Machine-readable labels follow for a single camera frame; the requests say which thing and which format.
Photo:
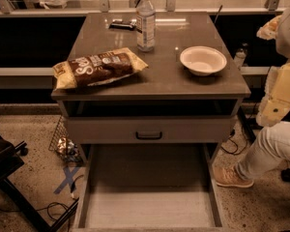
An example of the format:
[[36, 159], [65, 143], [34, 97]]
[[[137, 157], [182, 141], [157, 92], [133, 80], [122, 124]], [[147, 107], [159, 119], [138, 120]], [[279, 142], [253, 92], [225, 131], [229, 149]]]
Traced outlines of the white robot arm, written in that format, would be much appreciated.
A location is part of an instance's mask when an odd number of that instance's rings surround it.
[[271, 19], [261, 27], [257, 36], [264, 40], [275, 39], [275, 49], [287, 58], [279, 68], [271, 67], [256, 117], [261, 127], [271, 127], [290, 111], [290, 7], [282, 15]]

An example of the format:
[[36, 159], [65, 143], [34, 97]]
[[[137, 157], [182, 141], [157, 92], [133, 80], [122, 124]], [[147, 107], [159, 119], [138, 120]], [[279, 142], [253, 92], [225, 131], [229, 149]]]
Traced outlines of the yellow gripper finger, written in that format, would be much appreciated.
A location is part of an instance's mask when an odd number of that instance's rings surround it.
[[265, 25], [259, 28], [256, 33], [256, 36], [263, 40], [274, 40], [276, 38], [277, 27], [281, 16], [278, 15], [268, 21]]
[[290, 111], [290, 61], [283, 66], [271, 67], [256, 116], [261, 127], [271, 127], [280, 122]]

